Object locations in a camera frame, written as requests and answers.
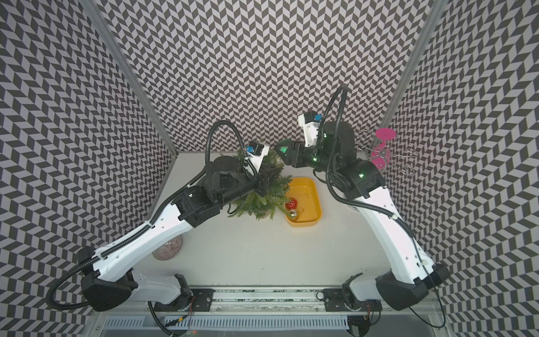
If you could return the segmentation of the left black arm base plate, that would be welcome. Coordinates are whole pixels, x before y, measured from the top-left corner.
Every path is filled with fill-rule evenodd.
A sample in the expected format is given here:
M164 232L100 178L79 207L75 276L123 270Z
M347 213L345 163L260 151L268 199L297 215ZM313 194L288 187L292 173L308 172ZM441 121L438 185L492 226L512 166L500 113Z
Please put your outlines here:
M162 303L154 303L153 309L155 312L209 312L213 302L213 295L215 293L214 289L204 288L204 289L192 289L187 295L182 293L177 299L175 299L171 304L164 305Z

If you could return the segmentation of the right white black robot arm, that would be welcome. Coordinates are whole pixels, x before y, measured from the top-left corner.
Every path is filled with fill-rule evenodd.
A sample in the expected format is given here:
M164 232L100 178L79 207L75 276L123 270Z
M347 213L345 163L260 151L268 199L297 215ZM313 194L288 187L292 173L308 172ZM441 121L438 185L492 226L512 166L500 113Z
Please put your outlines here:
M345 281L346 305L359 310L371 300L383 300L392 309L404 310L449 279L449 268L435 263L404 223L376 165L357 157L352 127L346 122L339 127L334 122L298 124L304 139L280 141L277 154L291 167L325 172L331 194L365 217L390 263L390 270L380 276L357 274Z

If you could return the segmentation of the silver shiny ball ornament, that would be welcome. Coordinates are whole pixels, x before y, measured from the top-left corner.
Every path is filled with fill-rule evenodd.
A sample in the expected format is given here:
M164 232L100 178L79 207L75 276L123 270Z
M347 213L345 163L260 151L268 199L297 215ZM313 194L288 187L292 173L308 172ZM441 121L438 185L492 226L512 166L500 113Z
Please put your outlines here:
M297 221L298 220L298 212L295 210L295 209L291 209L289 210L289 212L287 213L287 217L290 221Z

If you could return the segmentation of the red faceted ball ornament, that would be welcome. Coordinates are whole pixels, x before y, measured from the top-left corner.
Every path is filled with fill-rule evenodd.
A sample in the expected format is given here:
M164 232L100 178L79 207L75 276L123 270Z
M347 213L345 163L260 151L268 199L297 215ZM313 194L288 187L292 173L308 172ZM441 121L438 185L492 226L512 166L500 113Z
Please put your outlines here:
M290 198L287 203L285 203L285 207L287 210L296 210L298 207L298 201L295 198Z

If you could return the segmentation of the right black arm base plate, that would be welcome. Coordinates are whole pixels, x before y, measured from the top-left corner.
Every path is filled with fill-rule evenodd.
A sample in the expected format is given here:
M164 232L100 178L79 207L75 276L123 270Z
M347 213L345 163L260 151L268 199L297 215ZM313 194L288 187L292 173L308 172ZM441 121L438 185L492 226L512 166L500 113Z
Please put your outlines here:
M381 312L383 307L380 300L358 300L350 292L338 288L321 290L324 306L327 312Z

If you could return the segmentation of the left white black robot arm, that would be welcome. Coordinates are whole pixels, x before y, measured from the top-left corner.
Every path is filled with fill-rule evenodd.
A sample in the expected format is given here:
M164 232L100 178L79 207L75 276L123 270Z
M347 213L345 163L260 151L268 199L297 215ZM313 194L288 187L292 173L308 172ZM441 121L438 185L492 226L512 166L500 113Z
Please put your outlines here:
M95 250L84 268L84 298L97 312L126 302L155 302L175 309L188 306L192 298L182 275L151 275L136 264L168 241L217 216L227 204L256 192L264 196L281 168L254 157L253 166L235 157L222 156L208 162L195 185L170 196L161 212L121 239Z

